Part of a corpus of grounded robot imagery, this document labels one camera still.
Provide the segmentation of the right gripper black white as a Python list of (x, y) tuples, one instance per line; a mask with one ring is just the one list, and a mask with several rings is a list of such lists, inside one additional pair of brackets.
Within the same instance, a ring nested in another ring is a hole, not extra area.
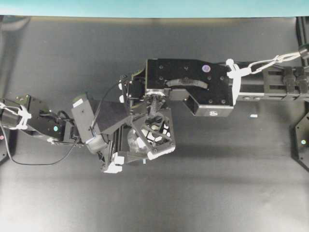
[(154, 160), (176, 148), (170, 108), (154, 115), (143, 114), (131, 120), (130, 151)]

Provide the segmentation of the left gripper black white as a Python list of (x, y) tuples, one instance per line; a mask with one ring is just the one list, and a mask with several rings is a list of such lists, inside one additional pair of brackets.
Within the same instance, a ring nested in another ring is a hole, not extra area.
[(125, 151), (123, 157), (115, 151), (117, 132), (128, 117), (122, 103), (98, 100), (91, 100), (89, 103), (92, 116), (88, 131), (92, 138), (86, 141), (86, 145), (91, 153), (98, 155), (102, 162), (102, 172), (116, 174), (122, 171), (123, 164), (148, 159), (146, 153)]

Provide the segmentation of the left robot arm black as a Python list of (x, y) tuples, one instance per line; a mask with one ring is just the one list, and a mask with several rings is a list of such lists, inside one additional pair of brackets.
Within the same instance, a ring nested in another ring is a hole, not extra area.
[(52, 112), (39, 99), (25, 96), (0, 101), (0, 128), (21, 131), (53, 145), (84, 146), (101, 162), (101, 171), (116, 174), (126, 163), (148, 159), (149, 148), (140, 119), (123, 103), (78, 97), (69, 116)]

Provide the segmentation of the black arm base right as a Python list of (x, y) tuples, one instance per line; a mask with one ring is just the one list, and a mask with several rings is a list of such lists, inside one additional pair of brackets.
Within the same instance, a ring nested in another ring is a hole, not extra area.
[(292, 159), (309, 172), (309, 102), (304, 103), (305, 112), (293, 128)]

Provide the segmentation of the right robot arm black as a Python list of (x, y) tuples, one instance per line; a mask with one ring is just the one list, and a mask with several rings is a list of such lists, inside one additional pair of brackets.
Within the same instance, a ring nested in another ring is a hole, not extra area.
[(309, 71), (281, 66), (278, 58), (253, 63), (210, 63), (198, 59), (154, 58), (119, 82), (120, 102), (141, 104), (182, 101), (195, 116), (228, 116), (239, 101), (309, 100)]

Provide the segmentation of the black arm base left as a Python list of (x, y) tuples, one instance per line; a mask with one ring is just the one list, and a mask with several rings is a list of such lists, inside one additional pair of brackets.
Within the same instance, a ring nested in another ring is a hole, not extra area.
[[(17, 131), (9, 130), (9, 129), (4, 129), (4, 130), (7, 136), (8, 147), (9, 147), (11, 156), (13, 157), (16, 153)], [(8, 160), (10, 160), (10, 158), (7, 153), (7, 147), (5, 144), (3, 131), (0, 130), (0, 164), (2, 165)]]

